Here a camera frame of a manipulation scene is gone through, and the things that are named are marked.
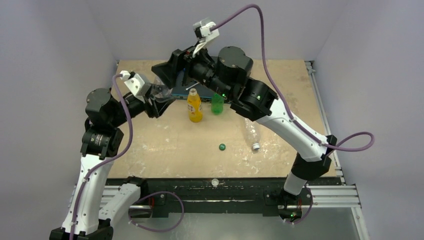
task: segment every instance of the bottle cap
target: bottle cap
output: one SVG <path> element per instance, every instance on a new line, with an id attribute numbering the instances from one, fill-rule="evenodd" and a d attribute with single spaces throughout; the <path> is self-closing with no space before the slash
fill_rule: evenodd
<path id="1" fill-rule="evenodd" d="M 212 183 L 212 186 L 216 187 L 220 184 L 220 181 L 218 179 L 214 178 L 214 179 L 212 179 L 211 183 Z"/>
<path id="2" fill-rule="evenodd" d="M 196 90 L 196 88 L 192 88 L 192 89 L 190 89 L 190 95 L 191 96 L 195 96 L 196 94 L 198 94 L 198 91 Z"/>
<path id="3" fill-rule="evenodd" d="M 253 145 L 252 145 L 252 149 L 254 150 L 254 151 L 257 151 L 257 150 L 259 150 L 261 148 L 261 145 L 259 145 L 259 143 L 254 143 Z"/>

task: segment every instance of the yellow juice bottle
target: yellow juice bottle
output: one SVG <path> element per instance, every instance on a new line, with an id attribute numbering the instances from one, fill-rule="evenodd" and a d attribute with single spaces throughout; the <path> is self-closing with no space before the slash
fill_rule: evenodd
<path id="1" fill-rule="evenodd" d="M 190 89 L 187 97 L 188 118 L 193 123 L 198 123 L 203 118 L 202 102 L 198 91 L 195 88 Z"/>

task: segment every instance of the aluminum frame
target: aluminum frame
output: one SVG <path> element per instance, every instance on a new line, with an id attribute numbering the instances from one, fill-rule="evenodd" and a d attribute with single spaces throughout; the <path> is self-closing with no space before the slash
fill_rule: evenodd
<path id="1" fill-rule="evenodd" d="M 319 106 L 321 120 L 322 120 L 322 123 L 324 124 L 326 134 L 331 134 L 330 125 L 327 120 L 326 111 L 324 109 L 323 101 L 321 100 L 320 92 L 318 90 L 317 80 L 315 79 L 314 73 L 316 71 L 312 67 L 312 63 L 310 61 L 305 61 L 305 65 L 306 65 L 306 70 L 309 74 L 309 79 L 312 83 L 313 92 L 315 93 L 316 102 L 318 103 L 318 106 Z M 342 166 L 340 165 L 339 157 L 337 156 L 337 151 L 334 151 L 334 153 L 332 154 L 332 159 L 334 160 L 334 164 L 335 164 L 336 176 L 340 177 L 341 182 L 346 185 L 346 181 L 343 176 Z M 362 214 L 361 202 L 359 201 L 359 195 L 358 195 L 358 191 L 356 190 L 356 187 L 355 187 L 355 191 L 356 191 L 356 196 L 358 196 L 358 206 L 351 207 L 353 219 L 355 221 L 359 239 L 369 240 L 370 235 L 368 234 L 367 226 L 365 224 L 364 216 Z"/>
<path id="2" fill-rule="evenodd" d="M 314 185 L 308 186 L 312 192 L 313 207 L 314 208 L 359 208 L 360 200 L 358 192 L 355 186 L 323 186 Z M 118 185 L 106 185 L 103 191 L 103 197 L 101 198 L 100 208 L 106 206 L 112 198 L 118 194 L 120 186 Z M 225 200 L 204 200 L 197 202 L 225 202 Z M 288 208 L 295 209 L 297 206 L 288 205 Z M 308 208 L 309 205 L 302 205 L 303 208 Z M 148 205 L 132 205 L 130 209 L 150 209 Z"/>

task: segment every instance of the clear plastic bottle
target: clear plastic bottle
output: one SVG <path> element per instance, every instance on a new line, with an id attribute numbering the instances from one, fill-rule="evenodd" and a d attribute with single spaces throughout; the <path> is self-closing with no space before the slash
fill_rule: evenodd
<path id="1" fill-rule="evenodd" d="M 193 123 L 198 123 L 203 118 L 202 102 L 198 91 L 195 88 L 190 89 L 187 96 L 188 118 Z"/>
<path id="2" fill-rule="evenodd" d="M 244 128 L 246 131 L 246 141 L 249 146 L 251 146 L 253 151 L 259 150 L 261 148 L 261 145 L 259 144 L 259 141 L 261 139 L 261 135 L 259 132 L 259 124 L 255 121 L 251 121 L 248 118 L 244 119 Z"/>
<path id="3" fill-rule="evenodd" d="M 172 89 L 169 89 L 161 80 L 160 77 L 155 76 L 153 84 L 157 85 L 157 87 L 154 88 L 154 96 L 158 99 L 167 98 L 171 95 Z"/>

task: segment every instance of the wooden board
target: wooden board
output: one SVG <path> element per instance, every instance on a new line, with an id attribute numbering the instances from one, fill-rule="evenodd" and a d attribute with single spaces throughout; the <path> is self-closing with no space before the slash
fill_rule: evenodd
<path id="1" fill-rule="evenodd" d="M 162 60 L 121 60 L 122 70 L 145 74 L 152 82 L 151 66 Z M 268 60 L 268 69 L 286 97 L 290 109 L 305 123 L 324 134 L 320 110 L 303 60 Z M 255 60 L 251 77 L 271 85 L 261 60 Z M 122 93 L 128 89 L 118 81 Z M 296 151 L 269 129 L 260 126 L 261 148 L 253 153 L 244 138 L 244 120 L 226 104 L 221 115 L 213 115 L 203 103 L 203 120 L 188 118 L 187 102 L 177 100 L 160 118 L 142 113 L 133 119 L 134 139 L 129 151 L 112 167 L 109 178 L 221 178 L 285 177 Z M 128 125 L 121 130 L 128 142 Z M 220 151 L 219 145 L 226 150 Z M 332 166 L 326 176 L 335 176 Z"/>

